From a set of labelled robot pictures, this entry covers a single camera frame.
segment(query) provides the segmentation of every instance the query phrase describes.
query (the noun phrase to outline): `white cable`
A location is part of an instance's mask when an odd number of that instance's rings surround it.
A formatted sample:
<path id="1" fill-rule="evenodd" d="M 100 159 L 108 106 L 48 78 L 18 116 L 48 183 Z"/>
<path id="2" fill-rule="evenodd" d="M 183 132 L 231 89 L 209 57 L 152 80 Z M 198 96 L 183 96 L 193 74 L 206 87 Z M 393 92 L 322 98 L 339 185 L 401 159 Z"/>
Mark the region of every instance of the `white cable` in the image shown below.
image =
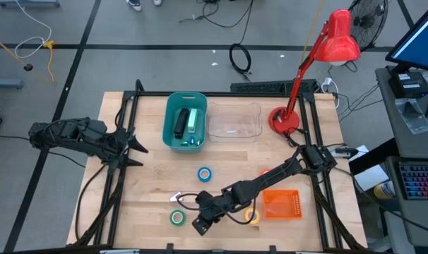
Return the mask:
<path id="1" fill-rule="evenodd" d="M 326 79 L 324 80 L 324 83 L 322 83 L 322 85 L 321 85 L 321 90 L 322 90 L 322 92 L 323 92 L 323 93 L 328 92 L 328 86 L 329 86 L 330 84 L 333 84 L 333 85 L 335 86 L 336 93 L 337 93 L 337 94 L 339 94 L 339 93 L 340 93 L 340 91 L 339 91 L 339 89 L 338 89 L 338 86 L 336 85 L 335 81 L 333 81 L 331 78 L 326 78 Z M 337 98 L 337 99 L 336 99 L 336 105 L 335 105 L 335 108 L 337 109 L 339 106 L 340 106 L 340 98 Z"/>
<path id="2" fill-rule="evenodd" d="M 51 29 L 48 25 L 46 25 L 46 24 L 44 24 L 44 23 L 42 23 L 42 22 L 40 22 L 40 21 L 36 20 L 34 17 L 32 17 L 31 15 L 29 15 L 28 13 L 26 13 L 26 12 L 24 11 L 24 7 L 22 7 L 22 6 L 19 4 L 18 0 L 15 0 L 15 2 L 16 2 L 16 4 L 18 4 L 19 8 L 24 12 L 24 14 L 25 14 L 27 17 L 29 17 L 31 20 L 35 21 L 36 23 L 39 23 L 40 25 L 43 25 L 43 26 L 45 26 L 47 29 L 49 29 L 49 36 L 47 37 L 47 39 L 44 39 L 43 37 L 40 37 L 40 36 L 35 36 L 35 37 L 31 37 L 31 38 L 29 38 L 29 39 L 25 40 L 24 42 L 21 42 L 20 44 L 18 44 L 18 46 L 16 46 L 16 48 L 15 48 L 15 55 L 16 55 L 19 59 L 26 59 L 26 58 L 28 58 L 29 56 L 32 56 L 33 54 L 35 54 L 35 53 L 38 51 L 38 49 L 40 49 L 41 47 L 43 47 L 43 44 L 44 44 L 44 43 L 46 43 L 47 41 L 49 41 L 49 39 L 51 38 L 51 35 L 52 35 L 52 29 Z M 36 39 L 42 40 L 41 45 L 40 45 L 36 50 L 34 50 L 32 53 L 28 54 L 27 56 L 20 56 L 20 55 L 18 54 L 18 49 L 19 49 L 21 46 L 23 46 L 23 44 L 25 44 L 26 42 L 29 42 L 29 41 L 31 41 L 31 40 L 36 40 Z"/>

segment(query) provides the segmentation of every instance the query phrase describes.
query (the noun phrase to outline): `tape roll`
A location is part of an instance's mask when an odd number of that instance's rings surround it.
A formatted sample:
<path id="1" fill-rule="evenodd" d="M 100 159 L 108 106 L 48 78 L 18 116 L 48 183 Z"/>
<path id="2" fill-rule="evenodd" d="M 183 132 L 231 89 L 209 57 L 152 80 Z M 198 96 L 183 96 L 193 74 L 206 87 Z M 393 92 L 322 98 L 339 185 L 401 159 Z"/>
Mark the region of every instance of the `tape roll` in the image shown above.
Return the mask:
<path id="1" fill-rule="evenodd" d="M 244 218 L 246 221 L 249 221 L 251 213 L 254 211 L 252 207 L 247 208 L 244 213 Z M 259 222 L 259 212 L 255 210 L 255 219 L 250 222 L 250 224 L 255 225 Z"/>
<path id="2" fill-rule="evenodd" d="M 208 173 L 208 176 L 204 176 L 204 177 L 203 177 L 203 176 L 202 176 L 202 173 L 205 173 L 205 172 L 207 172 L 207 173 Z M 211 176 L 212 176 L 213 174 L 212 174 L 212 172 L 211 172 L 211 170 L 210 170 L 209 168 L 207 168 L 207 167 L 202 167 L 202 168 L 200 168 L 200 169 L 198 170 L 197 175 L 198 175 L 198 179 L 199 179 L 200 181 L 207 182 L 207 181 L 211 180 Z"/>
<path id="3" fill-rule="evenodd" d="M 176 220 L 175 217 L 177 215 L 181 216 L 181 219 Z M 173 225 L 175 226 L 181 226 L 182 224 L 184 224 L 184 221 L 186 220 L 186 215 L 184 214 L 183 211 L 181 210 L 175 210 L 170 214 L 170 221 Z"/>

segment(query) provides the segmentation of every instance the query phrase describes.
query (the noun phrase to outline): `white sneaker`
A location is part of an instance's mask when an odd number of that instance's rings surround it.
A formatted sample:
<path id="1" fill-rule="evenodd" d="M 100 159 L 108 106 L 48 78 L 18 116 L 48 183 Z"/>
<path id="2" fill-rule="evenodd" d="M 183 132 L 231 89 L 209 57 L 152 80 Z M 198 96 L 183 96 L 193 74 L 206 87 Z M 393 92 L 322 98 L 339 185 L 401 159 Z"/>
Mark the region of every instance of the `white sneaker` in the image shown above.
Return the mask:
<path id="1" fill-rule="evenodd" d="M 129 1 L 129 0 L 126 0 L 126 2 L 127 2 L 127 4 L 129 4 L 129 6 L 131 7 L 131 8 L 133 8 L 135 11 L 142 11 L 142 5 L 139 3 L 139 4 L 133 4 L 133 3 L 131 3 L 131 1 Z"/>

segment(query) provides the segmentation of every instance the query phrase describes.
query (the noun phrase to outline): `keyboard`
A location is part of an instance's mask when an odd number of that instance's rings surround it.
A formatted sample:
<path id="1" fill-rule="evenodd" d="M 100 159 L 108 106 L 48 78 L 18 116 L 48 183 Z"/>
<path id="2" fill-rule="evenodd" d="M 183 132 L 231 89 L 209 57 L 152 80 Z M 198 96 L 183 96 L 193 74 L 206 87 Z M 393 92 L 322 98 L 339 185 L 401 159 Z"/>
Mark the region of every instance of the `keyboard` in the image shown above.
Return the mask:
<path id="1" fill-rule="evenodd" d="M 428 162 L 399 162 L 399 172 L 408 200 L 428 200 Z"/>
<path id="2" fill-rule="evenodd" d="M 248 82 L 233 83 L 230 86 L 231 92 L 250 92 L 250 93 L 281 93 L 290 95 L 293 86 L 293 80 L 265 81 L 265 82 Z M 319 86 L 315 79 L 302 80 L 300 83 L 299 93 L 316 92 Z"/>

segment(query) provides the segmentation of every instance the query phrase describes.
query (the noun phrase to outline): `computer monitor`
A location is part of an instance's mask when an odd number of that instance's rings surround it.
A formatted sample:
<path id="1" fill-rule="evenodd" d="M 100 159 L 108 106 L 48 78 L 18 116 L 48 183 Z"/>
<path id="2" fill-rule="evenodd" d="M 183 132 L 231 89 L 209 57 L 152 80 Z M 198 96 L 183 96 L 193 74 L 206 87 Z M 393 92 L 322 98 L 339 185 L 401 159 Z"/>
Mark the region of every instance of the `computer monitor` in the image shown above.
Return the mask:
<path id="1" fill-rule="evenodd" d="M 409 67 L 428 70 L 428 10 L 385 60 L 399 64 L 399 70 L 408 70 Z"/>

